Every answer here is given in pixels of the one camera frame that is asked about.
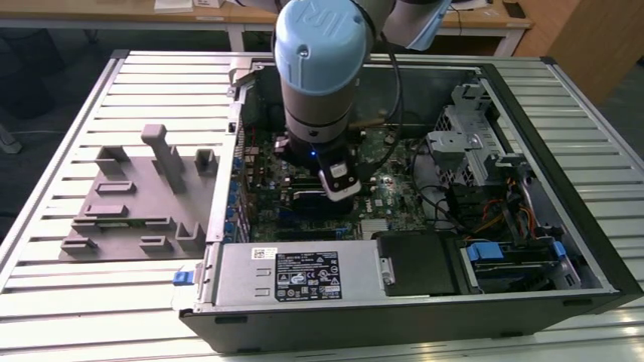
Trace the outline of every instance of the desk leg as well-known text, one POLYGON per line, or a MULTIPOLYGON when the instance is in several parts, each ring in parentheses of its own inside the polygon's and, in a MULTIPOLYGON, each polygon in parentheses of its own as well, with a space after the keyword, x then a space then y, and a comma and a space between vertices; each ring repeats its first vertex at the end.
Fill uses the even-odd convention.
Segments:
POLYGON ((243 25, 227 24, 227 40, 230 41, 230 50, 235 53, 243 52, 243 25))
POLYGON ((82 32, 89 44, 95 44, 98 42, 98 31, 93 29, 82 29, 82 32))
POLYGON ((511 57, 525 29, 509 29, 495 48, 494 57, 511 57))
POLYGON ((22 145, 19 144, 18 141, 10 136, 9 131, 6 131, 0 124, 0 149, 9 153, 14 154, 18 153, 19 150, 22 149, 22 145))

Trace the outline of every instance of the motherboard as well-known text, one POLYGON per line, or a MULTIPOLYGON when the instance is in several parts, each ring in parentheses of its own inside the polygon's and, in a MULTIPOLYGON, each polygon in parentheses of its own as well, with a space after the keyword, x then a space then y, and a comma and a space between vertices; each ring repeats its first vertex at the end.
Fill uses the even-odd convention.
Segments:
MULTIPOLYGON (((359 161, 371 162, 393 144, 393 131, 367 128, 353 137, 359 161)), ((245 179, 251 202, 250 241, 370 239, 386 230, 425 230, 421 198, 411 189, 411 141, 401 142, 387 162, 362 183, 361 192, 339 202, 327 199, 315 175, 273 154, 282 133, 247 130, 245 179)))

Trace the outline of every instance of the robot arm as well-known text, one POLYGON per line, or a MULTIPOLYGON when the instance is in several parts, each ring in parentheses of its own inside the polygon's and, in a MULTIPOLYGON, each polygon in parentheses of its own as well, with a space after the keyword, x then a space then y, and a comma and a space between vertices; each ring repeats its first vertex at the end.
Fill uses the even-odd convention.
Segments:
POLYGON ((359 191, 359 178, 370 176, 358 172, 345 138, 354 79, 370 46, 383 30, 394 43, 426 49, 450 0, 231 2, 279 14, 273 55, 287 136, 277 140, 275 153, 318 175, 326 196, 338 201, 359 191))

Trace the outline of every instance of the blue plastic tab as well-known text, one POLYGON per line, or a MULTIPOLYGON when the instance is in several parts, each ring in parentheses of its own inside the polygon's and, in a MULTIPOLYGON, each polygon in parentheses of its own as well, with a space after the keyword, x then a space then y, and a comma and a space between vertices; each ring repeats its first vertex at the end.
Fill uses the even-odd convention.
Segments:
POLYGON ((274 60, 281 78, 307 96, 325 96, 355 77, 366 56, 366 24, 350 0, 298 0, 279 12, 274 60))
POLYGON ((475 262, 478 260, 478 251, 475 250, 475 245, 469 245, 466 247, 466 256, 470 262, 475 262))
POLYGON ((470 262, 477 260, 502 259, 502 251, 498 243, 481 241, 466 247, 466 256, 470 262))
POLYGON ((426 51, 429 45, 431 45, 433 38, 435 38, 435 33, 441 27, 442 18, 445 17, 446 9, 451 3, 451 0, 442 0, 437 5, 437 10, 433 12, 426 24, 423 25, 422 31, 418 33, 415 39, 406 46, 407 49, 415 51, 426 51))
POLYGON ((226 222, 223 224, 223 231, 229 234, 234 231, 234 224, 231 222, 226 222))
POLYGON ((171 278, 171 285, 179 287, 182 285, 191 285, 194 283, 194 272, 193 271, 177 271, 174 277, 171 278))
POLYGON ((241 168, 241 158, 234 157, 234 158, 231 159, 231 168, 233 168, 234 170, 238 170, 238 169, 241 168))
POLYGON ((558 258, 565 256, 565 248, 559 241, 554 241, 551 243, 551 247, 554 248, 554 253, 558 258))

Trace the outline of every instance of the white paper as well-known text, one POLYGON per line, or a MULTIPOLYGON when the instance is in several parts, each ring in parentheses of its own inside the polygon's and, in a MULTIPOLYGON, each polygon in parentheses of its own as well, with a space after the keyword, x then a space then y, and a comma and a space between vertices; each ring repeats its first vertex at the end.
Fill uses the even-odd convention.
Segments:
POLYGON ((483 8, 485 6, 490 6, 490 4, 486 3, 486 0, 469 0, 466 2, 451 3, 447 11, 453 11, 451 8, 459 11, 459 10, 473 10, 473 9, 483 8))
POLYGON ((158 14, 190 13, 191 0, 154 0, 153 12, 158 14))

